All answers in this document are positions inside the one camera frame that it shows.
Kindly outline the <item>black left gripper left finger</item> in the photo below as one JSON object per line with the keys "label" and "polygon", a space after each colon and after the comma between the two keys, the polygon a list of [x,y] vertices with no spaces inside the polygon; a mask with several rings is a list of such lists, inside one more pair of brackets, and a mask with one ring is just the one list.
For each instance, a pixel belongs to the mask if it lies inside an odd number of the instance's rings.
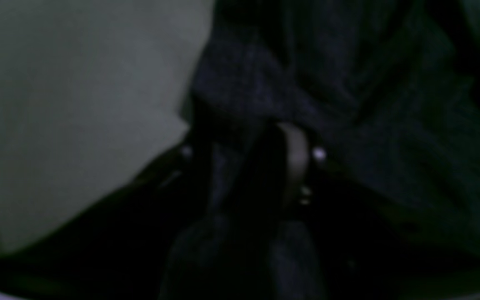
{"label": "black left gripper left finger", "polygon": [[207,208],[209,142],[185,140],[55,233],[0,257],[0,292],[31,300],[156,300],[177,235]]}

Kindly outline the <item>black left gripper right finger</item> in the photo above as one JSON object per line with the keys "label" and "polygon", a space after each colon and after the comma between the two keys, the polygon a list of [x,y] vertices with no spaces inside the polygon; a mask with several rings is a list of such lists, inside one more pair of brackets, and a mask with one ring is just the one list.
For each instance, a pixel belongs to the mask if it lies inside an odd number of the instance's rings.
{"label": "black left gripper right finger", "polygon": [[304,225],[331,300],[480,300],[480,258],[333,167],[304,129],[278,122],[286,217]]}

